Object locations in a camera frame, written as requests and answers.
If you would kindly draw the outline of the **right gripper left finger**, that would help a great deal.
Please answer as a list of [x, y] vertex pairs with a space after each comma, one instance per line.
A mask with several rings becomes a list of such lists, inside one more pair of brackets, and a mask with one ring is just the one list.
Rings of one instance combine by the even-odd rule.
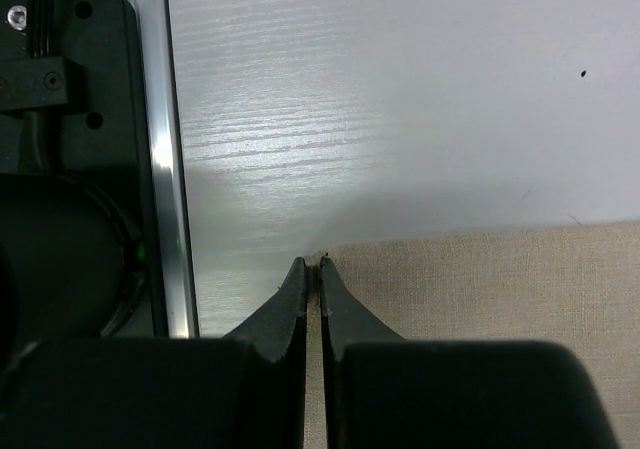
[[276, 293], [225, 336], [245, 350], [234, 448], [303, 446], [307, 296], [308, 268], [298, 257]]

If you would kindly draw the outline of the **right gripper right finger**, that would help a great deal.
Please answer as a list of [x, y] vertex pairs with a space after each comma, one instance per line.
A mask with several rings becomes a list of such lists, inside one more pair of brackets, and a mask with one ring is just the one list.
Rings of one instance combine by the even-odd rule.
[[392, 357], [406, 341], [352, 295], [330, 258], [320, 262], [319, 295], [328, 446], [387, 447], [406, 392]]

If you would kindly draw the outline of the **beige cloth napkin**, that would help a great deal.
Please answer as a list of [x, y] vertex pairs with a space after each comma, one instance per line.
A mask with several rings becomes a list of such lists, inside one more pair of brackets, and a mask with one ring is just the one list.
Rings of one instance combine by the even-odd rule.
[[326, 251], [408, 339], [531, 338], [587, 367], [624, 448], [639, 444], [639, 226], [445, 234]]

